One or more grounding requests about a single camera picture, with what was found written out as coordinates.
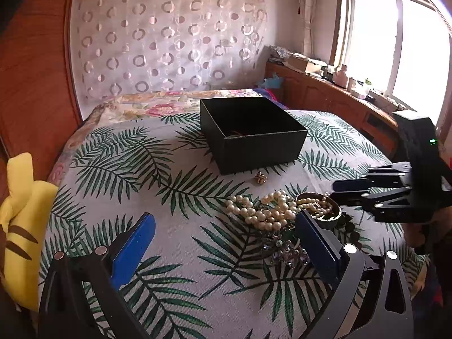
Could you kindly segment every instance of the patterned curtain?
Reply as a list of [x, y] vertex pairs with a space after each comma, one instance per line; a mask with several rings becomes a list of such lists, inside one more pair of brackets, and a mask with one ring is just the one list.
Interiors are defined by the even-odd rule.
[[302, 49], [302, 54], [310, 57], [313, 52], [311, 24], [316, 10], [316, 0], [298, 0], [298, 5], [302, 24], [299, 35], [301, 41], [298, 46]]
[[264, 0], [74, 0], [74, 6], [79, 97], [252, 85]]

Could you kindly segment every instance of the yellow plush toy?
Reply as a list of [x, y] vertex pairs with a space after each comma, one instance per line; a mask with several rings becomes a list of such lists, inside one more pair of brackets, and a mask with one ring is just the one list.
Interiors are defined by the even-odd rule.
[[42, 242], [58, 188], [33, 181], [30, 153], [8, 160], [9, 196], [0, 206], [0, 277], [19, 305], [38, 311]]

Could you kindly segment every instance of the bed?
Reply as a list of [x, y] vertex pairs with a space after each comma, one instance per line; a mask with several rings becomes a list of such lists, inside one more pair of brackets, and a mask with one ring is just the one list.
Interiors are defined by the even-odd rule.
[[[144, 213], [154, 215], [155, 237], [121, 294], [156, 338], [299, 337], [331, 288], [312, 266], [289, 269], [262, 263], [253, 231], [222, 206], [230, 195], [256, 199], [274, 190], [330, 192], [390, 163], [359, 132], [326, 112], [288, 110], [308, 129], [297, 161], [219, 174], [199, 127], [199, 100], [270, 96], [253, 90], [122, 95], [98, 106], [67, 142], [49, 182], [59, 186], [39, 272], [42, 290], [54, 253], [86, 255], [109, 245]], [[362, 251], [395, 250], [412, 287], [428, 258], [403, 240], [399, 224], [376, 223], [361, 208], [344, 208]], [[336, 228], [340, 241], [351, 230]], [[360, 286], [354, 305], [362, 301]], [[90, 285], [84, 284], [104, 334], [112, 334]]]

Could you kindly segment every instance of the open black box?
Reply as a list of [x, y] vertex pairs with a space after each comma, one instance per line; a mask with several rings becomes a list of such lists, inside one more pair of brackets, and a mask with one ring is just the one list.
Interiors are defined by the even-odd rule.
[[201, 131], [221, 174], [292, 162], [308, 132], [261, 97], [202, 99]]

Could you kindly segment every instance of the wall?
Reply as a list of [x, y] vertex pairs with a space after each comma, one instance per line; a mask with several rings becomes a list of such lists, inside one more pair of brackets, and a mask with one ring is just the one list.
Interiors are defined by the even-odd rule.
[[[270, 55], [267, 45], [280, 45], [288, 49], [295, 49], [296, 29], [293, 22], [300, 20], [297, 0], [265, 0], [267, 6], [267, 29], [265, 31], [263, 47], [257, 58], [254, 82], [264, 77], [265, 63]], [[92, 111], [94, 105], [87, 103], [85, 98], [79, 98], [83, 118]]]
[[328, 62], [333, 45], [334, 25], [336, 22], [336, 0], [317, 0], [312, 22], [314, 41], [313, 57]]

